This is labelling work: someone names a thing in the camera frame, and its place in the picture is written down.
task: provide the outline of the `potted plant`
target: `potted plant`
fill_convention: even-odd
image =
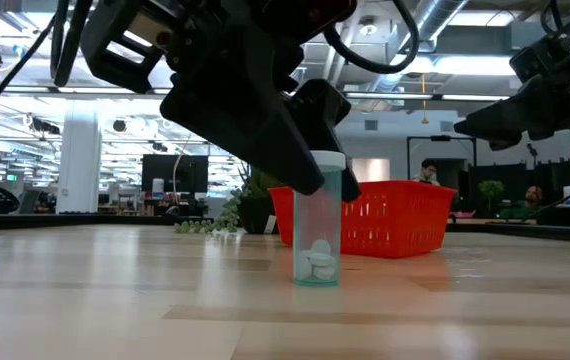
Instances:
[[[478,184],[478,190],[481,192],[483,200],[487,201],[487,216],[494,217],[493,201],[500,200],[501,195],[505,191],[503,183],[496,180],[485,180]]]
[[[269,217],[276,215],[267,189],[283,185],[256,167],[251,170],[244,167],[241,177],[245,184],[238,203],[240,223],[249,234],[262,234]],[[272,233],[278,233],[277,226],[274,226]]]

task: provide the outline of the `red basket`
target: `red basket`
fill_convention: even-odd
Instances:
[[[356,201],[343,203],[341,252],[401,258],[439,249],[443,244],[454,189],[415,181],[360,184]],[[294,192],[269,189],[281,241],[294,240]]]

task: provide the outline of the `exposed duct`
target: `exposed duct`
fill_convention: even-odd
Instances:
[[[418,26],[421,48],[424,49],[427,47],[433,49],[438,35],[454,16],[465,7],[467,2],[468,0],[421,0],[414,11],[414,19],[416,19],[416,25]],[[388,43],[388,53],[398,53],[408,40],[409,33],[407,29],[399,29],[398,26],[395,26]],[[377,79],[372,82],[370,91],[391,92],[396,85],[398,85],[402,77],[402,74],[379,75]]]

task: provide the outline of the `ceiling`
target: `ceiling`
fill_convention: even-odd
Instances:
[[[23,11],[19,9],[11,13],[0,12],[0,54],[3,57],[3,64],[0,66],[0,81],[18,60],[17,50],[22,49],[24,51],[27,49],[34,41],[34,30],[42,29],[48,23],[52,15],[52,6],[55,4],[51,0],[24,1],[23,3],[26,7],[37,6],[37,8],[23,9]],[[406,1],[406,3],[413,9],[418,1]],[[496,38],[503,34],[509,26],[516,23],[532,22],[535,24],[540,3],[540,1],[533,0],[469,1],[465,8],[452,19],[443,33],[439,35],[435,52],[421,54],[419,56],[420,61],[417,60],[413,65],[412,71],[417,73],[407,73],[399,77],[394,91],[500,96],[515,93],[520,83],[509,72],[509,68],[502,75],[486,75],[483,74],[482,67],[477,66],[480,64],[478,62],[470,63],[467,69],[463,67],[463,70],[458,70],[451,65],[452,63],[454,65],[460,63],[460,61],[467,61],[466,59],[473,55],[474,61],[492,59],[495,61],[494,58],[497,58],[496,61],[500,60],[501,66],[507,66],[507,59],[513,49],[505,49],[501,53],[494,53],[496,52],[495,49],[489,49],[486,53],[481,53],[479,48],[485,46],[486,43],[482,36]],[[570,14],[570,0],[563,0],[560,3],[563,12]],[[373,19],[376,31],[369,35],[361,33],[361,31],[353,31],[350,34],[351,20],[348,20],[343,24],[342,35],[344,40],[349,38],[351,40],[350,48],[364,57],[378,62],[391,61],[390,55],[386,51],[387,43],[391,38],[390,33],[393,32],[395,26],[399,28],[404,26],[393,3],[384,0],[367,0],[361,3],[357,11],[357,17],[355,16],[353,21],[360,22],[361,19],[369,16]],[[352,28],[358,30],[362,26],[355,25]],[[477,39],[479,45],[472,46],[469,39]],[[27,178],[30,182],[39,185],[56,180],[61,139],[60,136],[48,134],[43,136],[43,134],[30,130],[26,124],[29,124],[30,119],[39,119],[64,130],[66,98],[74,96],[72,94],[73,89],[60,89],[62,93],[59,91],[51,93],[54,90],[54,85],[49,71],[50,46],[50,42],[46,41],[12,81],[12,86],[28,86],[31,87],[31,90],[24,91],[21,94],[20,91],[15,91],[16,88],[14,90],[8,89],[10,91],[7,92],[7,96],[0,97],[0,138],[4,138],[0,141],[0,168],[5,170],[32,169],[27,170],[28,173],[31,171],[31,175]],[[339,56],[332,56],[330,47],[320,36],[303,45],[303,48],[305,60],[298,69],[303,80],[326,77],[338,88],[363,91],[367,88],[371,89],[372,82],[378,77],[354,65],[345,63]],[[113,48],[112,50],[124,56],[135,56],[123,49]],[[425,64],[427,68],[419,66],[421,64]],[[471,71],[474,74],[466,74],[466,71]],[[172,72],[167,64],[161,61],[152,72],[150,82],[157,89],[171,88],[172,84],[169,81],[171,74]],[[79,89],[79,92],[85,93],[85,98],[95,99],[99,102],[99,116],[104,125],[103,167],[101,171],[103,187],[110,182],[139,183],[141,156],[156,152],[149,142],[152,139],[164,143],[170,153],[180,153],[183,145],[189,139],[189,145],[185,147],[186,154],[210,155],[213,164],[210,169],[212,191],[225,192],[241,184],[238,175],[238,166],[240,165],[238,159],[230,157],[220,148],[208,144],[205,139],[190,134],[184,128],[161,118],[158,109],[162,97],[158,95],[145,97],[119,94],[118,89],[105,81],[96,79],[91,74],[80,54],[67,87]],[[467,102],[429,102],[426,108],[427,111],[440,111],[439,114],[441,115],[437,116],[439,119],[442,114],[447,114],[447,118],[452,118],[451,120],[455,121],[482,106],[483,104]],[[388,118],[398,118],[398,116],[393,115],[394,112],[410,117],[414,116],[412,114],[417,111],[424,111],[425,104],[422,101],[384,102],[382,104],[381,102],[354,102],[354,109],[354,113],[350,115],[344,125],[341,125],[342,128],[339,128],[341,136],[349,137],[352,132],[354,135],[357,134],[357,131],[361,129],[359,124],[363,121],[363,116],[359,115],[363,114],[362,111],[364,114],[368,114],[371,111],[386,110],[388,112],[386,114],[390,114],[390,116],[379,114],[380,116],[376,117],[385,121]],[[114,131],[113,123],[116,120],[128,122],[129,130],[126,132]],[[420,121],[409,123],[415,123],[416,126],[420,125]],[[396,129],[385,126],[381,128]],[[404,126],[403,134],[411,134],[414,131],[413,129],[418,128]],[[395,131],[397,130],[390,130],[380,133],[378,136],[394,136],[398,134]],[[39,167],[39,164],[47,165],[48,169]]]

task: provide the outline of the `clear plastic bottle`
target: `clear plastic bottle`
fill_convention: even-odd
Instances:
[[[310,196],[294,194],[294,283],[338,285],[341,272],[341,189],[345,155],[312,151],[325,177]]]

